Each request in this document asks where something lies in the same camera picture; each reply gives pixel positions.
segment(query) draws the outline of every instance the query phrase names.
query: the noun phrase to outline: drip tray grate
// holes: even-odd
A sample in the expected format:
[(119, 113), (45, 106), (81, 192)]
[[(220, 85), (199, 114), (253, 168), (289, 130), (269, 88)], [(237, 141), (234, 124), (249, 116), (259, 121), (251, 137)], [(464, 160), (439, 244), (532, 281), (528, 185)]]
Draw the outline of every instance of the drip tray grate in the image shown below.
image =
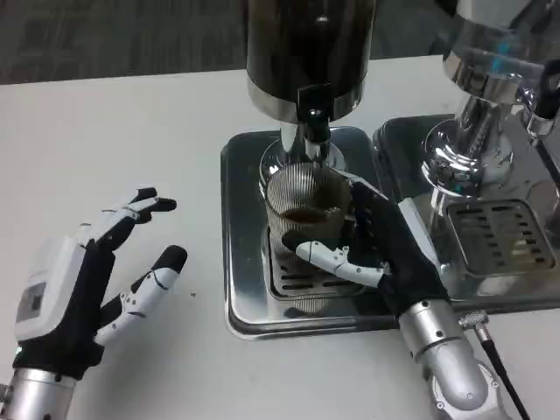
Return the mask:
[(474, 276), (520, 275), (556, 265), (543, 230), (525, 201), (453, 203), (445, 214), (465, 267)]

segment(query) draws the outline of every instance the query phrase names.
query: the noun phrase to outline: white table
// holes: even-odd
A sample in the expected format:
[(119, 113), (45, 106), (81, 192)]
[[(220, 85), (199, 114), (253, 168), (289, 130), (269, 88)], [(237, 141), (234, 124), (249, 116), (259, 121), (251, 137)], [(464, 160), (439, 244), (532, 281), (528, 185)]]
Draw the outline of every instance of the white table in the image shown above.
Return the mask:
[[(439, 57), (374, 61), (365, 100), (340, 123), (371, 135), (396, 116), (454, 112), (459, 98)], [(0, 87), (0, 381), (11, 378), (13, 322), (36, 245), (152, 184), (179, 207), (117, 251), (108, 294), (128, 288), (167, 244), (188, 249), (184, 274), (87, 372), (70, 418), (431, 419), (398, 332), (246, 342), (226, 328), (220, 151), (237, 133), (276, 126), (251, 105), (243, 71)], [(491, 319), (534, 420), (560, 412), (558, 323), (560, 311)]]

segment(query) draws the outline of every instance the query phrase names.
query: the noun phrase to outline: black cable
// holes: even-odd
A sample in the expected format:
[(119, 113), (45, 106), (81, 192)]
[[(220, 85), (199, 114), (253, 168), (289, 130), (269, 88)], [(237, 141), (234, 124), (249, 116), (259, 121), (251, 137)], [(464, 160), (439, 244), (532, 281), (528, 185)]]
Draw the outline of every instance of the black cable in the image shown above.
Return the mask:
[(488, 355), (488, 359), (490, 359), (496, 374), (498, 374), (501, 378), (504, 387), (506, 387), (507, 392), (511, 396), (511, 399), (514, 402), (517, 411), (519, 411), (521, 418), (523, 420), (531, 420), (531, 417), (529, 417), (529, 413), (525, 409), (521, 398), (517, 395), (517, 391), (515, 391), (514, 384), (509, 380), (508, 371), (506, 371), (504, 364), (501, 362), (500, 354), (498, 353), (498, 349), (496, 348), (494, 341), (492, 339), (487, 339), (486, 341), (482, 341), (480, 344)]

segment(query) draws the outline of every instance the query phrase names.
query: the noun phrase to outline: gray carpet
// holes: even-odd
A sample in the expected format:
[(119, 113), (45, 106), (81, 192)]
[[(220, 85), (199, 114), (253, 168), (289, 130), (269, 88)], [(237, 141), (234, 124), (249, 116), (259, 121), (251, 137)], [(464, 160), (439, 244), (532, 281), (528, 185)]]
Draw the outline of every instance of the gray carpet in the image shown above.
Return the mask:
[[(0, 0), (0, 83), (244, 68), (241, 1)], [(381, 0), (372, 58), (433, 52), (434, 12)]]

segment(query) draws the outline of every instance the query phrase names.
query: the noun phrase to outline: robotic arm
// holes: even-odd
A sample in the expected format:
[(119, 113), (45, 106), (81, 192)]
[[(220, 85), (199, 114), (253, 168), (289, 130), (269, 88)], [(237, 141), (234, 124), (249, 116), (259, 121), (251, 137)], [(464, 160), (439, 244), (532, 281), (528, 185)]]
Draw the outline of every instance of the robotic arm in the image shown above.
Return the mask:
[(283, 244), (323, 270), (378, 288), (413, 359), (423, 366), (437, 418), (508, 420), (499, 383), (474, 358), (450, 305), (414, 205), (407, 200), (391, 203), (363, 179), (341, 175), (351, 187), (357, 235), (370, 241), (385, 263), (373, 268), (352, 265), (348, 248), (330, 249), (296, 232), (289, 232)]
[(103, 210), (96, 223), (82, 224), (75, 237), (46, 241), (38, 250), (17, 308), (19, 349), (11, 384), (0, 395), (0, 418), (66, 418), (75, 383), (177, 280), (186, 252), (170, 246), (129, 291), (102, 306), (114, 251), (152, 212), (175, 207), (154, 188), (141, 189), (126, 204)]

